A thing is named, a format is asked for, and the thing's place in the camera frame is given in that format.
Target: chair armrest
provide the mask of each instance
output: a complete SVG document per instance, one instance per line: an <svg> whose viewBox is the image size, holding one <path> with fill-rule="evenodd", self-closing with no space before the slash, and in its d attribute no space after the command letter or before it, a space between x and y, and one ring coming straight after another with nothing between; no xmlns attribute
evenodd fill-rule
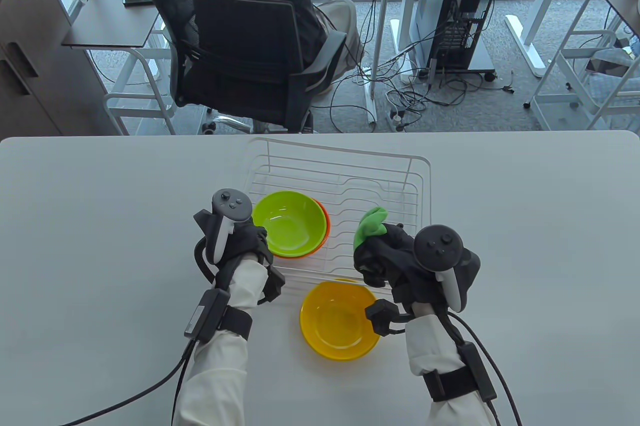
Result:
<svg viewBox="0 0 640 426"><path fill-rule="evenodd" d="M334 56L342 52L346 40L346 33L335 30L330 31L313 63L311 63L306 70L300 73L300 75L308 76L325 71L331 64L331 60L333 60Z"/></svg>
<svg viewBox="0 0 640 426"><path fill-rule="evenodd" d="M313 63L306 70L290 75L290 79L306 85L303 88L306 93L325 90L333 79L346 38L342 31L331 31Z"/></svg>

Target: black glove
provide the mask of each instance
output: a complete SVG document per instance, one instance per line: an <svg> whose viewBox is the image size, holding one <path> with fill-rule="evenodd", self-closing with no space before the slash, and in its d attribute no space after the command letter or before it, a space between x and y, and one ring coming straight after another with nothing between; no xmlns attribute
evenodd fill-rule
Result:
<svg viewBox="0 0 640 426"><path fill-rule="evenodd" d="M236 223L233 226L233 234L230 234L226 239L222 258L215 265L218 270L216 275L210 270L202 257L207 241L209 239L206 237L198 241L194 250L194 257L202 274L210 283L213 284L215 281L216 288L229 289L234 271L240 264L240 260L247 253L254 253L258 257L259 263L264 263L266 260L270 266L274 262L274 255L267 247L267 230L254 225L252 218L242 223Z"/></svg>
<svg viewBox="0 0 640 426"><path fill-rule="evenodd" d="M391 286L393 301L411 312L413 303L445 304L435 274L420 266L414 257L414 239L401 225L384 223L386 234L369 236L353 253L355 269L371 287Z"/></svg>

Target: computer tower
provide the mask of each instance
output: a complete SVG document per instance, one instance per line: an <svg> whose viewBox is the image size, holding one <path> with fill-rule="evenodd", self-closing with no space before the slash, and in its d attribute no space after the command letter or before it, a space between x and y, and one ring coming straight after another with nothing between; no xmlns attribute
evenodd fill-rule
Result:
<svg viewBox="0 0 640 426"><path fill-rule="evenodd" d="M494 0L418 0L409 31L411 42L415 43L418 71L429 68L432 59L436 60L438 72L469 70L493 3Z"/></svg>

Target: white table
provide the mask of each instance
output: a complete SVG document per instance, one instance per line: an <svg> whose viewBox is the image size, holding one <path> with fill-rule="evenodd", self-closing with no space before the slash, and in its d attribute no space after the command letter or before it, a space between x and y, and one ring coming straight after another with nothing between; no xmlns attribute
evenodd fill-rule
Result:
<svg viewBox="0 0 640 426"><path fill-rule="evenodd" d="M432 222L457 229L482 259L463 316L498 362L523 423L636 424L637 136L289 138L425 156ZM194 264L201 232L192 214L208 207L218 188L244 186L240 164L250 139L0 143L3 424L71 421L142 391L178 362L185 323L207 286ZM381 339L358 362L322 360L300 337L288 291L256 310L249 340L249 426L425 423L428 393L409 373L402 337ZM282 320L274 323L277 312ZM283 354L297 355L305 367L288 370ZM382 378L390 396L400 390L400 400L380 396L374 383ZM175 384L91 426L169 424ZM494 384L503 424L514 424L505 394ZM318 401L318 394L327 402ZM362 404L369 406L352 410ZM395 422L393 412L400 412Z"/></svg>

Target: white sleeve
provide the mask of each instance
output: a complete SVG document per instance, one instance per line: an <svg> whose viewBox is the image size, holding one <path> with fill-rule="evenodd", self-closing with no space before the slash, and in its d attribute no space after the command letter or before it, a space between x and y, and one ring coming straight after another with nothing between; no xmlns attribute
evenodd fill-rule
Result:
<svg viewBox="0 0 640 426"><path fill-rule="evenodd" d="M229 306L250 312L266 280L266 268L255 255L247 255L233 274ZM173 426L244 426L247 342L219 331L207 344L198 344L193 359L178 397Z"/></svg>
<svg viewBox="0 0 640 426"><path fill-rule="evenodd" d="M407 323L406 350L409 367L416 376L430 371L448 373L462 368L456 344L449 337L438 317L433 314ZM450 401L432 403L427 426L496 426L494 417L478 392Z"/></svg>

